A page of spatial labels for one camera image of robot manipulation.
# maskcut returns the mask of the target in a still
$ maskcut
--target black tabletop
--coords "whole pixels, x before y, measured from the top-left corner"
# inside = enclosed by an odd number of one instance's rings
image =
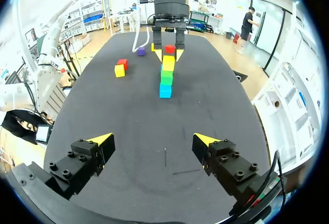
[[[263,174],[268,156],[256,113],[223,57],[194,35],[186,35],[175,65],[172,98],[160,99],[160,61],[151,44],[146,56],[132,53],[134,37],[115,35],[87,65],[56,119],[44,168],[77,139],[112,132],[116,151],[71,201],[125,220],[218,222],[228,217],[235,199],[202,170],[191,150],[193,134],[230,139]],[[137,45],[145,41],[141,33]],[[174,43],[175,34],[162,34],[163,46]],[[119,59],[129,62],[123,78],[114,74]]]

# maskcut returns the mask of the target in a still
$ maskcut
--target red block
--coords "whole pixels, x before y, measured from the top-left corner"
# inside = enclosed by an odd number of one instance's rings
[[[166,46],[166,53],[174,53],[174,52],[175,52],[175,46],[173,45]]]
[[[124,65],[124,70],[127,71],[128,69],[128,60],[127,59],[124,59],[124,60],[119,60],[117,65]]]

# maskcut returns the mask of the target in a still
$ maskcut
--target green block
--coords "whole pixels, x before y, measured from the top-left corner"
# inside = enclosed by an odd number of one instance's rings
[[[173,84],[173,72],[172,71],[161,71],[161,84],[172,85]]]

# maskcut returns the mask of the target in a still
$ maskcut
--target glass door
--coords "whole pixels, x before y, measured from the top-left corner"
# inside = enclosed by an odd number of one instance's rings
[[[245,44],[245,55],[264,68],[278,40],[284,11],[262,0],[253,0],[252,6],[255,8],[253,20],[260,27],[252,26],[250,42]]]

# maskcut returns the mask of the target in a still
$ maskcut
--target block tower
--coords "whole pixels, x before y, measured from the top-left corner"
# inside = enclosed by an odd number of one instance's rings
[[[174,53],[175,48],[173,47],[174,46],[168,45],[166,47],[166,52]],[[160,98],[171,98],[175,61],[175,56],[163,56],[161,65]]]

